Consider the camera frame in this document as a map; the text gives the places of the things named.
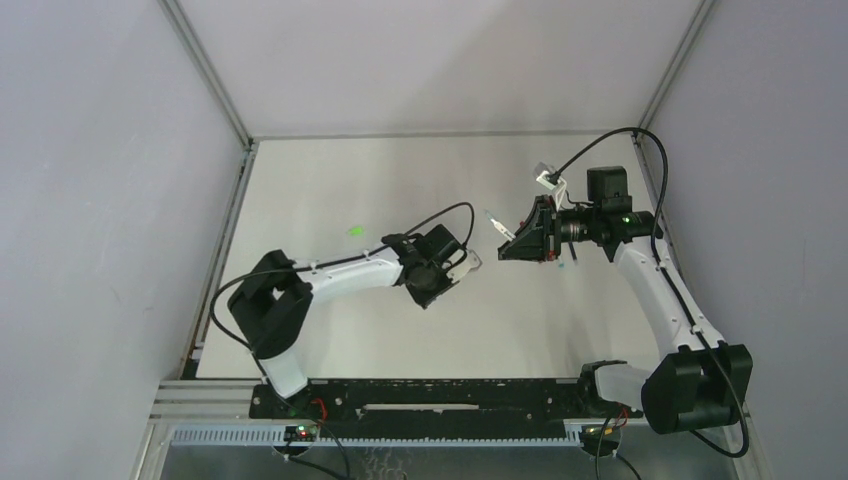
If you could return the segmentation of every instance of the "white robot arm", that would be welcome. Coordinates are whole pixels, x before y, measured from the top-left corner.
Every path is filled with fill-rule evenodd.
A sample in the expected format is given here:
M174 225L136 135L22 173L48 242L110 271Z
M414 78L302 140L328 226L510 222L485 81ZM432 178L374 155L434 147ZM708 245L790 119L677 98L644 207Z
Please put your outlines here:
M595 242L636 294L663 359L653 371L624 361L584 365L581 380L589 401L643 411L657 433L735 423L733 391L744 402L752 368L748 350L728 345L698 308L671 263L662 232L652 232L653 214L632 211L624 169L590 169L588 187L589 206L557 210L550 196L537 197L498 258L549 261L560 255L563 242Z
M295 262L282 250L267 253L227 302L268 381L282 398L303 389L295 342L313 304L374 287L404 285L427 308L480 258L441 224L426 235L389 235L372 251L323 262Z

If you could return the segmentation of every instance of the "white wall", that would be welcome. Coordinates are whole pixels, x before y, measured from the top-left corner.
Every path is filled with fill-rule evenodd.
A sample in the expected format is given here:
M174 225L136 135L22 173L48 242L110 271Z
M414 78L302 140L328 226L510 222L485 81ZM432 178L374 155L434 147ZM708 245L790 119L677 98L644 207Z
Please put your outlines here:
M846 23L841 0L722 2L653 126L684 273L751 350L781 479L846 470Z
M698 0L183 0L254 135L638 121Z
M155 2L3 2L0 65L0 477L127 478L241 148Z

